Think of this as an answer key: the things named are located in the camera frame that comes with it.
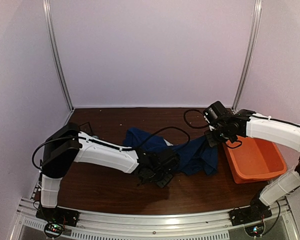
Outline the navy white clothing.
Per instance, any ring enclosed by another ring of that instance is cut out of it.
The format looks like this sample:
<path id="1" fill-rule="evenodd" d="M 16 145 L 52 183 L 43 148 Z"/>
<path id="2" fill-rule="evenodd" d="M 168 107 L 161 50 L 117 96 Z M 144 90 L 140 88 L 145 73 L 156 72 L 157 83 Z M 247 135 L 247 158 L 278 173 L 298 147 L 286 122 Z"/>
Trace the navy white clothing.
<path id="1" fill-rule="evenodd" d="M 179 155 L 180 162 L 173 168 L 174 172 L 182 172 L 187 176 L 200 171 L 211 176 L 218 172 L 218 148 L 210 147 L 205 136 L 190 140 L 189 143 L 169 145 L 162 136 L 152 136 L 149 132 L 132 127 L 126 131 L 123 145 L 138 147 L 147 152 L 160 153 L 166 149 L 173 150 Z"/>

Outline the black brooch display box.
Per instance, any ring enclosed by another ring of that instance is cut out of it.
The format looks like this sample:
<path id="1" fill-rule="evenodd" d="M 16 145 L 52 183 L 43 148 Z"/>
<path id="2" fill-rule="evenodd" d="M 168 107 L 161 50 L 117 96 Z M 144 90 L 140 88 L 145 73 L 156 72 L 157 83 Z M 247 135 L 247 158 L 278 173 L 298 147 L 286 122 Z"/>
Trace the black brooch display box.
<path id="1" fill-rule="evenodd" d="M 88 135 L 92 135 L 94 133 L 89 121 L 80 124 L 79 129 L 81 132 L 87 133 Z"/>

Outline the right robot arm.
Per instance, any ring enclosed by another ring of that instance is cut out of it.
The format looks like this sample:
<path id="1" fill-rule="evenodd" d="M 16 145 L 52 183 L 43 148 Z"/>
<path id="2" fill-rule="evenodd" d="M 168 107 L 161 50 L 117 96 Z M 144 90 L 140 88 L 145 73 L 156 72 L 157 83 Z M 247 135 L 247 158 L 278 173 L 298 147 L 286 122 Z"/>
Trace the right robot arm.
<path id="1" fill-rule="evenodd" d="M 268 215 L 269 206 L 300 187 L 300 156 L 288 170 L 276 144 L 300 153 L 300 124 L 264 116 L 252 110 L 237 113 L 220 101 L 203 111 L 209 125 L 205 132 L 210 147 L 223 144 L 235 183 L 273 180 L 258 191 L 246 210 L 249 220 Z"/>

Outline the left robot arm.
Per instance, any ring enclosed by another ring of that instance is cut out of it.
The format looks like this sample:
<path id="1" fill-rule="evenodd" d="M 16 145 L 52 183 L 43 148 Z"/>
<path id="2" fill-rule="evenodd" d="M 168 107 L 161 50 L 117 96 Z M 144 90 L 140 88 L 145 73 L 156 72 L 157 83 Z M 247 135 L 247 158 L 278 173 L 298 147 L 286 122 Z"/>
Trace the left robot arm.
<path id="1" fill-rule="evenodd" d="M 40 171 L 41 195 L 39 205 L 51 222 L 62 218 L 58 195 L 62 179 L 73 163 L 88 163 L 136 175 L 141 183 L 155 183 L 164 188 L 180 164 L 180 156 L 170 147 L 145 151 L 141 147 L 116 145 L 100 140 L 68 123 L 38 146 L 43 156 Z"/>

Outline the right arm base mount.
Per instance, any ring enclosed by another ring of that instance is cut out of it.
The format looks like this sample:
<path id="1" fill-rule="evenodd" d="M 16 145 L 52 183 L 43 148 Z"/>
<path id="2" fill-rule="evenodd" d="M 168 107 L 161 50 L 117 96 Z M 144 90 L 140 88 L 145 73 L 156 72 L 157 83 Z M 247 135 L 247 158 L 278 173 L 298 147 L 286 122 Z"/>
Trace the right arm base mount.
<path id="1" fill-rule="evenodd" d="M 272 216 L 270 208 L 260 208 L 256 205 L 247 206 L 242 208 L 234 208 L 229 211 L 229 218 L 233 226 L 245 225 L 257 221 L 261 221 L 264 218 Z"/>

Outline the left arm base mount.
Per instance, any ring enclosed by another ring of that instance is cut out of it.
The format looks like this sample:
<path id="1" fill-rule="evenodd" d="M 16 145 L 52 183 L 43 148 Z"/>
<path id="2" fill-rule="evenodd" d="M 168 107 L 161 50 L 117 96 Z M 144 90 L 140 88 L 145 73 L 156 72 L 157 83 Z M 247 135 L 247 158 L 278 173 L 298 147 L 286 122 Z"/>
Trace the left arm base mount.
<path id="1" fill-rule="evenodd" d="M 36 211 L 35 216 L 39 219 L 46 220 L 50 223 L 57 223 L 60 225 L 76 227 L 80 213 L 76 210 L 70 210 L 61 207 L 43 207 Z"/>

